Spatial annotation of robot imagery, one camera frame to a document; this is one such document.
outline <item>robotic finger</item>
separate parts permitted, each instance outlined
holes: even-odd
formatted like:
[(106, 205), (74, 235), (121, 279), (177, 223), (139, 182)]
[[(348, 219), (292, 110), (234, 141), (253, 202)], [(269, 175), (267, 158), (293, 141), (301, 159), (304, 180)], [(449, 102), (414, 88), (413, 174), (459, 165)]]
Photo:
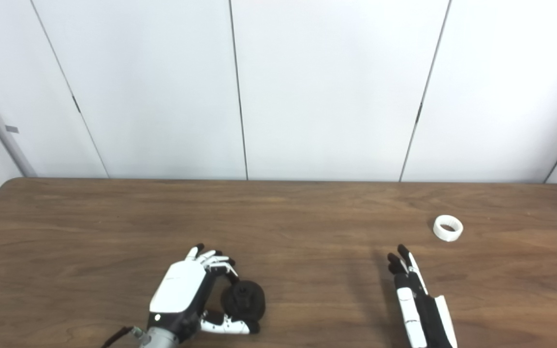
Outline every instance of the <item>robotic finger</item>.
[(418, 264), (404, 245), (398, 246), (402, 260), (388, 255), (394, 274), (396, 295), (412, 348), (457, 348), (451, 314), (444, 296), (429, 295)]

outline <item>black object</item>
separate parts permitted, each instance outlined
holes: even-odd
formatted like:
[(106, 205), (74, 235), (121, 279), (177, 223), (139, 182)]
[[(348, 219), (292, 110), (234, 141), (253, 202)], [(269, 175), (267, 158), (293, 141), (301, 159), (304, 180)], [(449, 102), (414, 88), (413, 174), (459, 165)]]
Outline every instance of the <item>black object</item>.
[(256, 282), (241, 280), (223, 291), (220, 302), (234, 320), (257, 322), (265, 313), (264, 291)]
[(106, 342), (104, 342), (101, 348), (107, 348), (111, 344), (115, 343), (115, 341), (122, 338), (122, 336), (128, 334), (130, 330), (132, 330), (132, 326), (124, 326), (123, 328), (119, 329), (118, 332), (116, 332), (113, 336), (107, 339)]

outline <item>cable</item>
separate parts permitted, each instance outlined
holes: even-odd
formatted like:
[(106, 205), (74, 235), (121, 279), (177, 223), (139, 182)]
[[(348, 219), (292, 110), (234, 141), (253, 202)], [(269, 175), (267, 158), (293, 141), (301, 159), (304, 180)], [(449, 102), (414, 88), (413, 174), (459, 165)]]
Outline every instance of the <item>cable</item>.
[(104, 342), (104, 344), (102, 345), (101, 348), (107, 348), (111, 344), (115, 343), (115, 341), (117, 341), (118, 339), (127, 335), (132, 329), (133, 329), (133, 326), (124, 326), (123, 328), (119, 329), (118, 332), (113, 334), (113, 336), (111, 336), (109, 339), (106, 340), (106, 342)]

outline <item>white tape roll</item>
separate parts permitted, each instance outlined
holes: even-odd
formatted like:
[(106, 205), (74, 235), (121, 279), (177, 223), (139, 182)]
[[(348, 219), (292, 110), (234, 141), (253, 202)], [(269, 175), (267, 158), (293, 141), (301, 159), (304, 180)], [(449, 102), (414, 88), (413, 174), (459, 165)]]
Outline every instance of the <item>white tape roll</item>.
[[(451, 227), (454, 231), (448, 231), (442, 225), (447, 225)], [(435, 219), (433, 223), (433, 233), (435, 233), (438, 238), (445, 240), (447, 242), (453, 242), (461, 236), (461, 232), (464, 231), (464, 224), (459, 221), (455, 216), (450, 215), (440, 215)]]

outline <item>black fingertip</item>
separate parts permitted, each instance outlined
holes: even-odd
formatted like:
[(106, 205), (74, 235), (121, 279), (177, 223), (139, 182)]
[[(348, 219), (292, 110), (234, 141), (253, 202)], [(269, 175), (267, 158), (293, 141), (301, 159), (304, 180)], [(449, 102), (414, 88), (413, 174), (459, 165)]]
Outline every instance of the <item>black fingertip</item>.
[(405, 273), (395, 275), (395, 288), (410, 287), (410, 280)]
[(243, 320), (244, 324), (248, 326), (249, 334), (258, 334), (261, 331), (261, 326), (254, 320)]
[(393, 253), (388, 253), (388, 261), (394, 264), (401, 264), (401, 259), (398, 258), (398, 256), (394, 255)]
[(405, 247), (405, 245), (403, 244), (399, 244), (396, 250), (401, 255), (401, 257), (404, 258), (405, 263), (408, 266), (411, 266), (410, 251), (407, 249), (407, 247)]
[(405, 269), (403, 266), (397, 266), (394, 263), (388, 265), (388, 270), (391, 271), (392, 274), (398, 275), (400, 273), (405, 274)]
[(229, 272), (229, 273), (226, 274), (226, 276), (227, 276), (227, 279), (229, 279), (229, 282), (232, 283), (232, 284), (236, 284), (237, 282), (239, 282), (238, 276), (234, 275), (234, 273)]

